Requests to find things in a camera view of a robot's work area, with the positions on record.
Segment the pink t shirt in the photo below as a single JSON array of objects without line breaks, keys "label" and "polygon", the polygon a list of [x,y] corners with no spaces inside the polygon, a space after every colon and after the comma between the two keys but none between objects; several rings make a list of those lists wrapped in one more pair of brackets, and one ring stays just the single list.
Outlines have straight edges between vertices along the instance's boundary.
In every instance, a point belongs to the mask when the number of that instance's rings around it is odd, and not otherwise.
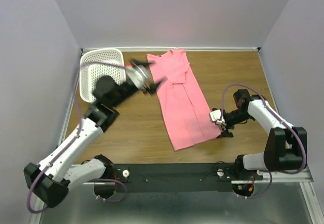
[{"label": "pink t shirt", "polygon": [[154,81],[166,77],[157,90],[161,112],[175,151],[215,139],[218,126],[210,121],[210,108],[190,67],[185,50],[147,55]]}]

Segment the white perforated plastic basket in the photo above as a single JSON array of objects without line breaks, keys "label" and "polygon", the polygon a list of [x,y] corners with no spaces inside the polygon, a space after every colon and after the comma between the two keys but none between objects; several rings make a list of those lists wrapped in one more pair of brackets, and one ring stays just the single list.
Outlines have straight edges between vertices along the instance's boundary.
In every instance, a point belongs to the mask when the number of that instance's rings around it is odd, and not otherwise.
[{"label": "white perforated plastic basket", "polygon": [[125,65],[123,54],[117,48],[96,49],[83,54],[80,58],[82,69],[79,73],[79,94],[82,100],[87,103],[94,102],[95,97],[92,95],[92,91],[97,80],[102,76],[111,76],[117,84],[121,84],[126,79],[126,72],[123,69],[92,64],[92,62]]}]

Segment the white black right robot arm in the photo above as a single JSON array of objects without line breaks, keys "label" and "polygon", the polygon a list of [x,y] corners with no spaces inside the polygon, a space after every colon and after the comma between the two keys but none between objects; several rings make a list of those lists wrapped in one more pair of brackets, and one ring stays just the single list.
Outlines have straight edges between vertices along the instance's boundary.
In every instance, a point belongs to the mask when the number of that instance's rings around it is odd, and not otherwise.
[{"label": "white black right robot arm", "polygon": [[293,126],[275,112],[262,95],[251,95],[239,89],[234,95],[236,110],[212,109],[211,122],[220,126],[220,138],[231,138],[238,124],[249,119],[257,121],[268,134],[263,152],[239,155],[235,161],[238,170],[279,171],[299,173],[307,166],[307,131]]}]

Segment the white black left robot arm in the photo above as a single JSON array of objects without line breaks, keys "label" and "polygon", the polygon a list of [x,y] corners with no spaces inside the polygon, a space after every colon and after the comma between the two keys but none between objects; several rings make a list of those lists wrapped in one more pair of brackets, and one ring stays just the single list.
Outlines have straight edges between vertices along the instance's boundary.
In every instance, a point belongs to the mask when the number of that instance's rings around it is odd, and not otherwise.
[{"label": "white black left robot arm", "polygon": [[117,119],[116,107],[136,92],[155,95],[159,86],[166,81],[162,77],[150,82],[151,76],[146,67],[151,63],[132,60],[129,67],[109,62],[99,65],[121,69],[126,72],[127,79],[117,84],[111,76],[100,77],[92,94],[96,98],[85,114],[78,114],[79,123],[74,131],[45,159],[38,164],[28,163],[23,172],[27,187],[27,209],[31,213],[31,196],[36,195],[47,208],[59,205],[70,191],[91,181],[104,180],[108,174],[108,182],[124,183],[113,177],[113,163],[99,155],[86,164],[73,168],[75,159],[97,138],[103,135]]}]

